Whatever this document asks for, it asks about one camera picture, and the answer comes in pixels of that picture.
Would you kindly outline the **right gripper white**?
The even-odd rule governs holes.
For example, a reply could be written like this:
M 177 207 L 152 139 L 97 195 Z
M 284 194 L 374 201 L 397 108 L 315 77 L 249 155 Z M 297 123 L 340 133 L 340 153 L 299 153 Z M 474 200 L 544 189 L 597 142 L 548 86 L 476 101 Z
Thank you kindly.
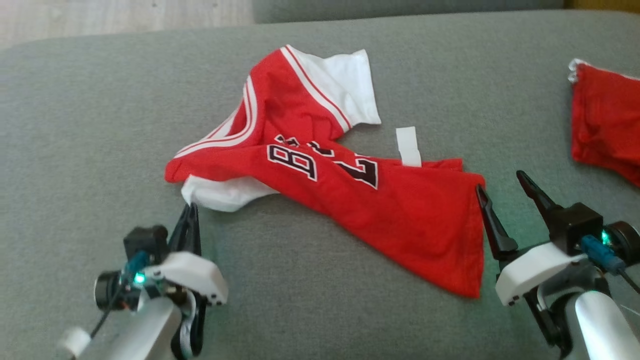
M 550 235 L 557 231 L 557 215 L 563 210 L 523 170 L 516 177 L 528 198 L 535 203 Z M 475 188 L 490 251 L 494 260 L 512 261 L 518 253 L 517 242 L 508 235 L 486 189 Z M 586 255 L 567 255 L 553 243 L 533 246 L 503 267 L 495 291 L 504 306 L 526 301 L 547 344 L 562 346 L 562 327 L 556 323 L 548 298 L 566 294 L 578 287 L 578 273 L 586 265 Z

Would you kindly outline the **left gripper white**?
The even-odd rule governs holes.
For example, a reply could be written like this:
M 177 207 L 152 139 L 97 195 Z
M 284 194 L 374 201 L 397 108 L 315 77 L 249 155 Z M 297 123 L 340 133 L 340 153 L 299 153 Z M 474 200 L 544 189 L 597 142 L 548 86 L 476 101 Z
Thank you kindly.
M 226 305 L 229 288 L 218 266 L 203 257 L 199 209 L 183 208 L 170 237 L 170 253 L 158 265 L 145 268 L 147 281 L 167 283 L 205 297 L 212 305 Z

